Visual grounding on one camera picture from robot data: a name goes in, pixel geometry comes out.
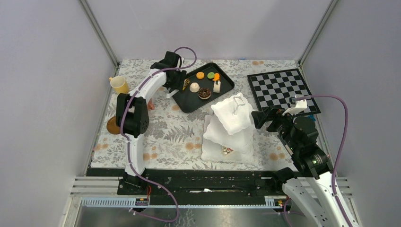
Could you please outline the orange macaron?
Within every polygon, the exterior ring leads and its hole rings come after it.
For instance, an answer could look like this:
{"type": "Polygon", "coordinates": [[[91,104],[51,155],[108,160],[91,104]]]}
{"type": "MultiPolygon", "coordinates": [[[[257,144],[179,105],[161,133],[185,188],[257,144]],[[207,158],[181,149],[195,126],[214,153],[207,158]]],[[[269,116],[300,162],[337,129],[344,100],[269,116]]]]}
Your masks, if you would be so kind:
{"type": "Polygon", "coordinates": [[[196,73],[196,78],[197,79],[203,79],[205,77],[204,72],[200,71],[196,73]]]}

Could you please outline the green macaron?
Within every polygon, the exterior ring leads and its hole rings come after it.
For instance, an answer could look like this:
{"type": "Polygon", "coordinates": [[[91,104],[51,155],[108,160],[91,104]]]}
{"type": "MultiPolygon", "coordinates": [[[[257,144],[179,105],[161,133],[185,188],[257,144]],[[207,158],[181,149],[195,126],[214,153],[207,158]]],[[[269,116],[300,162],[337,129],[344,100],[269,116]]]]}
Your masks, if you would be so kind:
{"type": "Polygon", "coordinates": [[[214,72],[209,72],[209,73],[207,74],[207,78],[208,78],[208,79],[214,79],[214,77],[215,77],[215,73],[214,73],[214,72]]]}

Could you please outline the black serving tray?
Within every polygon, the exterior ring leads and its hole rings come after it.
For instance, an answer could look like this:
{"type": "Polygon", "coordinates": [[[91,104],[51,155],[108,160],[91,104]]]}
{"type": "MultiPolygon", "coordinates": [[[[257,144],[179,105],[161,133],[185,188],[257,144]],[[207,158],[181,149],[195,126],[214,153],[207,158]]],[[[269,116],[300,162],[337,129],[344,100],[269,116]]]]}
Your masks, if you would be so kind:
{"type": "Polygon", "coordinates": [[[235,87],[233,80],[213,62],[186,74],[189,85],[173,96],[184,113],[191,113],[235,87]]]}

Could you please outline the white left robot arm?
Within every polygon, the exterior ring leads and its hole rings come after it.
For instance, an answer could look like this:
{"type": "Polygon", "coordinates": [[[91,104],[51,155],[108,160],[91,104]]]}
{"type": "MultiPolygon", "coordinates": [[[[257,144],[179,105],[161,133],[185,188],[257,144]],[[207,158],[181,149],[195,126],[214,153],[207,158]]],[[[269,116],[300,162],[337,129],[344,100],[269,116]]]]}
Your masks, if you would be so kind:
{"type": "Polygon", "coordinates": [[[138,176],[145,170],[142,155],[144,133],[150,122],[148,102],[160,87],[167,89],[168,98],[183,89],[186,77],[183,62],[176,51],[167,51],[162,60],[151,65],[148,75],[136,88],[117,97],[116,123],[127,142],[125,172],[133,176],[128,187],[135,194],[142,194],[147,187],[146,180],[138,176]]]}

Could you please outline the orange fish pastry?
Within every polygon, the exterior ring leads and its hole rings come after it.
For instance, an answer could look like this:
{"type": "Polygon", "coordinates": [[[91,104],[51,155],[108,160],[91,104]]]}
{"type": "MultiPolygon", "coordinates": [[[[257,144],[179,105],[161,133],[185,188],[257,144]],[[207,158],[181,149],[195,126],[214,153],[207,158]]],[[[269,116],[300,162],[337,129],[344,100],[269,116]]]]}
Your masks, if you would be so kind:
{"type": "Polygon", "coordinates": [[[219,74],[219,73],[215,73],[215,74],[214,74],[213,81],[214,81],[214,82],[220,81],[220,74],[219,74]]]}

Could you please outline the pink strawberry cake slice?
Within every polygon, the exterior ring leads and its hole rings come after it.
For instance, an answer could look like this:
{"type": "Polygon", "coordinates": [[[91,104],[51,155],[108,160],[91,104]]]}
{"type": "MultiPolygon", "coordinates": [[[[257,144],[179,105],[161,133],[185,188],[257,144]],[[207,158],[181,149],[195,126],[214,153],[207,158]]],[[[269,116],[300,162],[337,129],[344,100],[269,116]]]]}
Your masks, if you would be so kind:
{"type": "Polygon", "coordinates": [[[224,156],[227,156],[227,155],[231,154],[232,152],[233,152],[233,150],[231,148],[222,146],[222,154],[224,156]]]}

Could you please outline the cream round mousse cake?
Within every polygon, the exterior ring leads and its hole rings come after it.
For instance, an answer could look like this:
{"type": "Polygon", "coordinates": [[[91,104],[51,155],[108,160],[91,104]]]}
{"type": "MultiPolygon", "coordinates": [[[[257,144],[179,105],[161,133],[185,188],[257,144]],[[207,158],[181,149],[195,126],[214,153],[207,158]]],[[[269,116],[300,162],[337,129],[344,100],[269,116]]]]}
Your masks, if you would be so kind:
{"type": "Polygon", "coordinates": [[[190,84],[190,91],[193,93],[198,93],[198,91],[200,90],[200,86],[198,83],[193,82],[190,84]]]}

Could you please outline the silver serving tongs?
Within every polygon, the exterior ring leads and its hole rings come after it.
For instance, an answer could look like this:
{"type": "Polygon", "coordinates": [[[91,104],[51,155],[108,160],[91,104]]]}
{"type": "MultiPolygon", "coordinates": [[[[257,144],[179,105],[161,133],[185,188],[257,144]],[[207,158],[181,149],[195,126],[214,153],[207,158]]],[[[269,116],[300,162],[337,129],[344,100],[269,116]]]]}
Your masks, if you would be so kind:
{"type": "Polygon", "coordinates": [[[172,88],[168,88],[167,90],[166,90],[166,98],[167,99],[170,99],[170,98],[172,98],[176,93],[178,93],[179,92],[179,90],[178,89],[172,89],[172,88]]]}

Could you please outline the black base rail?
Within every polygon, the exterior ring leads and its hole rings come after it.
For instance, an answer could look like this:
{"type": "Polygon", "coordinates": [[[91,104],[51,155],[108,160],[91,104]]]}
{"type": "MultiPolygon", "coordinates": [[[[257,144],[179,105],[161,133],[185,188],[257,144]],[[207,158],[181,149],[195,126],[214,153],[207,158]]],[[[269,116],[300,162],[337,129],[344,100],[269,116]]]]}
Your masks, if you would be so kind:
{"type": "MultiPolygon", "coordinates": [[[[161,187],[123,169],[90,168],[90,177],[117,177],[117,194],[144,196],[151,205],[173,205],[161,187]]],[[[143,177],[166,187],[179,205],[262,205],[264,198],[285,198],[273,171],[157,170],[146,169],[143,177]]]]}

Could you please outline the yellow striped cake slice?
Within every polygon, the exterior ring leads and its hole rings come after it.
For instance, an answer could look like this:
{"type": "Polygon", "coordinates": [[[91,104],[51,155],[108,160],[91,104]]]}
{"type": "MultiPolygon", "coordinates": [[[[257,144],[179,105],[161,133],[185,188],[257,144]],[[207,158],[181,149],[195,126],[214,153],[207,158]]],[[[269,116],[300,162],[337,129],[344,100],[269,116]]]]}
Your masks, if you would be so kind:
{"type": "Polygon", "coordinates": [[[182,91],[184,91],[189,84],[190,84],[190,79],[189,78],[185,79],[183,82],[182,91]]]}

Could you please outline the chocolate sprinkle donut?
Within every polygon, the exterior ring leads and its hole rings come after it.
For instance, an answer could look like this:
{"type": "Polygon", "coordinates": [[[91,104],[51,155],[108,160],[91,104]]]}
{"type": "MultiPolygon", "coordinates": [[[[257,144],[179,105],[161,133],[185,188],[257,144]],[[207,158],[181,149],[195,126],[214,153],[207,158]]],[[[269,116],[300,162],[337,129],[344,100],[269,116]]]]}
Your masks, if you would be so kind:
{"type": "Polygon", "coordinates": [[[209,88],[200,88],[198,91],[198,97],[202,100],[209,99],[211,97],[211,91],[209,88]]]}

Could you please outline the black and grey chessboard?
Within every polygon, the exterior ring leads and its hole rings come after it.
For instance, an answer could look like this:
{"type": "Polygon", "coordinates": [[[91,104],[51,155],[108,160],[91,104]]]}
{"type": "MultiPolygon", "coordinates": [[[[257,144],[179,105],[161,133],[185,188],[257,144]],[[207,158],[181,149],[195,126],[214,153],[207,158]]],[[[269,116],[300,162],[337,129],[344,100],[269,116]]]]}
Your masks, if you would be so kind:
{"type": "Polygon", "coordinates": [[[259,111],[271,106],[288,109],[292,97],[311,95],[299,69],[252,74],[247,79],[259,111]]]}

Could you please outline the white three-tier dessert stand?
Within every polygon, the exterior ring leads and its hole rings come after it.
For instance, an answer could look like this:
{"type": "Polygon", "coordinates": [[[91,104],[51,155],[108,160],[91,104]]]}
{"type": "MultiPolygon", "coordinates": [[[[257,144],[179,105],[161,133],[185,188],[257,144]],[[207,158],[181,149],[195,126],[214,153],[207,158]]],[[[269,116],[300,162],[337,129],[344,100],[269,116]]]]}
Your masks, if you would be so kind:
{"type": "Polygon", "coordinates": [[[203,161],[250,164],[253,162],[252,105],[238,93],[211,106],[212,115],[205,116],[201,159],[203,161]],[[222,146],[233,152],[222,154],[222,146]]]}

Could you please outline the large brown saucer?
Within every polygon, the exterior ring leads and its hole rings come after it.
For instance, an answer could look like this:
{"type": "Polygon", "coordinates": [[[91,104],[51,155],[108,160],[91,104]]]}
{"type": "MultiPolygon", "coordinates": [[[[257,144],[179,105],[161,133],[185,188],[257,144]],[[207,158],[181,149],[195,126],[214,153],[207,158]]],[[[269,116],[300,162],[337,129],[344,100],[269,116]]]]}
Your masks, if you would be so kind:
{"type": "Polygon", "coordinates": [[[106,124],[106,129],[110,134],[120,134],[120,127],[116,124],[116,116],[110,118],[106,124]]]}

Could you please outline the yellow cup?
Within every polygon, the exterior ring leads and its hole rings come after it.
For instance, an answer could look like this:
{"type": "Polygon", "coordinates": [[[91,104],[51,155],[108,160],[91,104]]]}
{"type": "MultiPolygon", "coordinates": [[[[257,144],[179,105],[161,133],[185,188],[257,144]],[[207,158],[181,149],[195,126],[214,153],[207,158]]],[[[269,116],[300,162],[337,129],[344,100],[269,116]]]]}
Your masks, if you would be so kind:
{"type": "Polygon", "coordinates": [[[116,94],[127,94],[130,91],[128,83],[123,76],[110,77],[109,82],[116,94]]]}

